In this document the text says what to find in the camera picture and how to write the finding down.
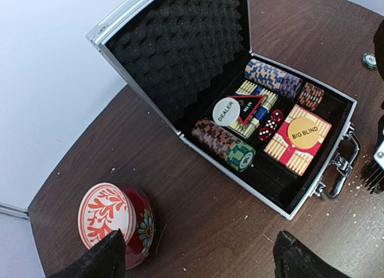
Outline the red Texas Hold'em card box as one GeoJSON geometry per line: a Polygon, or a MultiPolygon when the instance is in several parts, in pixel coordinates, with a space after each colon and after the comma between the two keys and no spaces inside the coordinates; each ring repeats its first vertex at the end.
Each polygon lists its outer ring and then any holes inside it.
{"type": "Polygon", "coordinates": [[[263,151],[302,176],[331,128],[332,124],[296,104],[263,151]]]}

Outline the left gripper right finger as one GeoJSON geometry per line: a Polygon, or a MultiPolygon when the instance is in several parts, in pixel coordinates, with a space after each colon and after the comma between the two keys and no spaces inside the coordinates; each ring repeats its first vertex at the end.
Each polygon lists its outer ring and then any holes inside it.
{"type": "Polygon", "coordinates": [[[288,231],[278,233],[273,256],[275,277],[348,277],[319,258],[288,231]]]}

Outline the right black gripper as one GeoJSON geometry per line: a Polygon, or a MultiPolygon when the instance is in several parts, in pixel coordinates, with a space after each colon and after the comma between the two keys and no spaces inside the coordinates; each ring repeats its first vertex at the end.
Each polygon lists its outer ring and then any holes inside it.
{"type": "MultiPolygon", "coordinates": [[[[383,79],[383,20],[379,24],[374,37],[374,55],[377,61],[377,69],[380,77],[383,79]]],[[[383,115],[377,123],[377,142],[376,152],[369,164],[365,165],[361,171],[361,180],[366,184],[371,194],[383,193],[383,115]]]]}

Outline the yellow round button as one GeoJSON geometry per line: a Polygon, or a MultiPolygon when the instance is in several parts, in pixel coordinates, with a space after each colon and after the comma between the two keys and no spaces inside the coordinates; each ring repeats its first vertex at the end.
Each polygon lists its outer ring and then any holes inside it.
{"type": "Polygon", "coordinates": [[[294,148],[309,150],[320,143],[320,131],[309,118],[292,120],[287,128],[287,137],[294,148]]]}

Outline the red die front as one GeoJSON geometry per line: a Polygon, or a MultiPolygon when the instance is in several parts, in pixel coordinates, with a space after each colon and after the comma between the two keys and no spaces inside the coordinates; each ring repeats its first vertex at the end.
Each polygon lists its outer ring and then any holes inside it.
{"type": "Polygon", "coordinates": [[[262,127],[257,134],[257,138],[262,142],[269,142],[273,134],[273,129],[262,127]]]}

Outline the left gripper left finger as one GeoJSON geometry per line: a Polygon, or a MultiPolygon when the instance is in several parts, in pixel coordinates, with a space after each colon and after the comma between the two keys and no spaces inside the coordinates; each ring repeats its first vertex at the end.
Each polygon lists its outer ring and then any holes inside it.
{"type": "Polygon", "coordinates": [[[124,277],[125,250],[122,232],[112,231],[81,258],[50,277],[124,277]]]}

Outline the red die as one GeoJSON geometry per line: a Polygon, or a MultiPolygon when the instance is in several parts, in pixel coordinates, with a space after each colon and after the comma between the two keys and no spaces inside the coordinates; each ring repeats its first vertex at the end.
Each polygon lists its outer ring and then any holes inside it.
{"type": "Polygon", "coordinates": [[[274,120],[274,119],[268,119],[268,120],[265,122],[264,127],[270,129],[271,131],[276,131],[278,125],[279,125],[279,123],[276,122],[276,120],[274,120]]]}
{"type": "Polygon", "coordinates": [[[284,122],[284,114],[282,111],[278,109],[274,110],[271,113],[271,121],[274,121],[276,124],[281,124],[284,122]]]}
{"type": "Polygon", "coordinates": [[[262,142],[269,142],[273,134],[273,129],[262,127],[257,134],[257,138],[262,142]]]}

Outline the aluminium poker case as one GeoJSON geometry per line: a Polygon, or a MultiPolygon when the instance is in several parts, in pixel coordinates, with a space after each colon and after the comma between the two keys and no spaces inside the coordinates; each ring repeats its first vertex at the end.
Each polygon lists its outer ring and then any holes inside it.
{"type": "Polygon", "coordinates": [[[285,218],[339,196],[356,101],[256,54],[249,0],[126,0],[86,37],[185,144],[285,218]]]}

